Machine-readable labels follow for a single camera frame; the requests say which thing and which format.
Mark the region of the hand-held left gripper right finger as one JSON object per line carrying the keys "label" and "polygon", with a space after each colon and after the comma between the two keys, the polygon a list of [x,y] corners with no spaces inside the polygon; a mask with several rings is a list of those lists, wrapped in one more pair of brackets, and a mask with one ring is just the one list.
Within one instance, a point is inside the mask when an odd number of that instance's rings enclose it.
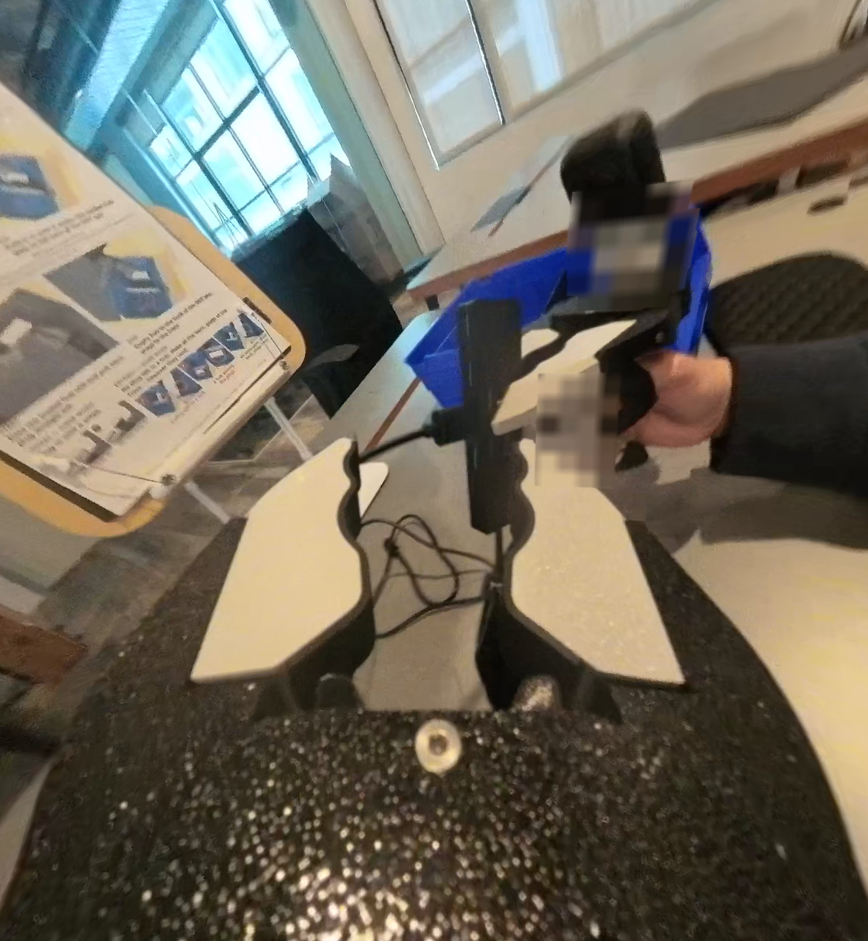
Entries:
{"label": "hand-held left gripper right finger", "polygon": [[613,702],[616,686],[684,691],[622,514],[598,489],[539,482],[533,441],[515,441],[511,458],[511,540],[476,640],[487,701],[521,701],[541,680],[554,702]]}

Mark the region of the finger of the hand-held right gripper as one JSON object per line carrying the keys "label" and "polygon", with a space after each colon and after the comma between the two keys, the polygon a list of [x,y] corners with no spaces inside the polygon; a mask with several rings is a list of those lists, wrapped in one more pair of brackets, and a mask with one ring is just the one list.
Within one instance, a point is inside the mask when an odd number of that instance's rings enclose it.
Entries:
{"label": "finger of the hand-held right gripper", "polygon": [[[594,328],[582,330],[566,338],[564,345],[548,355],[542,362],[587,362],[595,359],[595,354],[606,344],[634,326],[633,322],[605,323]],[[521,360],[523,362],[538,359],[536,352],[545,347],[554,346],[561,338],[559,332],[548,326],[531,328],[521,338]]]}
{"label": "finger of the hand-held right gripper", "polygon": [[597,349],[567,345],[509,386],[493,416],[496,435],[532,428],[544,436],[616,436],[620,371]]}

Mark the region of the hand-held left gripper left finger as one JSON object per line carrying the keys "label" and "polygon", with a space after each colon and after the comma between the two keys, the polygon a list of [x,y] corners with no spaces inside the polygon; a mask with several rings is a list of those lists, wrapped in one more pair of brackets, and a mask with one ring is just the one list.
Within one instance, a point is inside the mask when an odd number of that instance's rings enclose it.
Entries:
{"label": "hand-held left gripper left finger", "polygon": [[251,681],[260,710],[362,710],[355,674],[376,630],[357,442],[338,439],[248,513],[190,673]]}

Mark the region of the black usb hub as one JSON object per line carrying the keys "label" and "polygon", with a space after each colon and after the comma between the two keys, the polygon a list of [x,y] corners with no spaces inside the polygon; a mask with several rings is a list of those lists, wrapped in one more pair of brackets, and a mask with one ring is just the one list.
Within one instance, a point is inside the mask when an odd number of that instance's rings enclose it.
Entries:
{"label": "black usb hub", "polygon": [[471,526],[493,535],[510,522],[521,435],[492,421],[521,366],[521,308],[514,299],[475,300],[458,312],[461,429]]}

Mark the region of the blue plastic bin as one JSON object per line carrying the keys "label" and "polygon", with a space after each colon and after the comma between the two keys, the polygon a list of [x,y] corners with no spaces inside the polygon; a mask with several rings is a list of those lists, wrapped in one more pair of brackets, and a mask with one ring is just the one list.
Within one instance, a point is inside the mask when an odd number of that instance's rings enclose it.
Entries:
{"label": "blue plastic bin", "polygon": [[[441,313],[415,347],[405,356],[405,364],[427,388],[441,407],[462,403],[458,312],[481,300],[515,300],[519,304],[521,327],[539,320],[553,303],[577,295],[588,277],[579,267],[588,267],[588,252],[571,259],[567,248],[557,248],[530,259],[505,265],[498,271],[469,282]],[[705,326],[710,300],[712,257],[702,221],[694,240],[686,286],[688,301],[683,309],[671,348],[685,354],[697,351]]]}

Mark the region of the person's right hand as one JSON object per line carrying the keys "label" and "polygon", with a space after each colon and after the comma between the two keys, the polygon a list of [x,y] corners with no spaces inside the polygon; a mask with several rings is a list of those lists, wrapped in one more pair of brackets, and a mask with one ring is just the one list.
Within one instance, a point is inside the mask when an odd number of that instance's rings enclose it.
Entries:
{"label": "person's right hand", "polygon": [[731,359],[661,351],[640,357],[638,364],[648,373],[656,399],[628,430],[628,440],[647,448],[684,449],[722,435],[734,391]]}

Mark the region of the large glass window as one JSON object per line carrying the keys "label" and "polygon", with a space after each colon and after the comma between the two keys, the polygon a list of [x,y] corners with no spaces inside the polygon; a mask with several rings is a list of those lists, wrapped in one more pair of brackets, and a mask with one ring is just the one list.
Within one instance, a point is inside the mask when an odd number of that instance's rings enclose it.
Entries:
{"label": "large glass window", "polygon": [[346,2],[404,149],[435,173],[590,91],[672,114],[837,44],[851,2]]}

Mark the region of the wooden edged table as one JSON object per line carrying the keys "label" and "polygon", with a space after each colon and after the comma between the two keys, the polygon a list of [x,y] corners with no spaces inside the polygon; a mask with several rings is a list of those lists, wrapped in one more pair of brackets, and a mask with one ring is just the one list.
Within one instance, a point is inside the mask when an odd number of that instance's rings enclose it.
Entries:
{"label": "wooden edged table", "polygon": [[[562,247],[570,211],[560,163],[571,143],[558,135],[544,144],[511,183],[508,194],[521,195],[520,200],[500,221],[447,242],[407,284],[407,293],[416,301],[428,300]],[[669,180],[689,184],[694,200],[703,203],[867,149],[868,83],[863,83],[791,124],[669,149],[663,167]]]}

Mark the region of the black wrist rest pad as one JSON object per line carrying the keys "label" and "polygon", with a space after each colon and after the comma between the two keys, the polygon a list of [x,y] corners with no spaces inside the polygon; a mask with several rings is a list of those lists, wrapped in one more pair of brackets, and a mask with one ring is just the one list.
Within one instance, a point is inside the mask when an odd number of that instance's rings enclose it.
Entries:
{"label": "black wrist rest pad", "polygon": [[705,332],[724,355],[868,332],[868,266],[814,253],[729,278],[711,289]]}

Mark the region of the wooden column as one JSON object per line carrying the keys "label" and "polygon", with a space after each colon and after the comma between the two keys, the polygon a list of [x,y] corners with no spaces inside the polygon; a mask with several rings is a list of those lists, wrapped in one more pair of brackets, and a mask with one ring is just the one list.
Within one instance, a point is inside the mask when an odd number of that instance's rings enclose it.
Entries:
{"label": "wooden column", "polygon": [[87,654],[87,647],[0,605],[0,674],[33,685],[57,685]]}

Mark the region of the printed instruction sheet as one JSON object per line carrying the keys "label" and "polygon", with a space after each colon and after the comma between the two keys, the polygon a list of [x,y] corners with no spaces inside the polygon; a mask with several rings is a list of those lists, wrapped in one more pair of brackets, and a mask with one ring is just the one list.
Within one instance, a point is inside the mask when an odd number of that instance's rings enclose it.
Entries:
{"label": "printed instruction sheet", "polygon": [[288,350],[0,82],[0,456],[111,520]]}

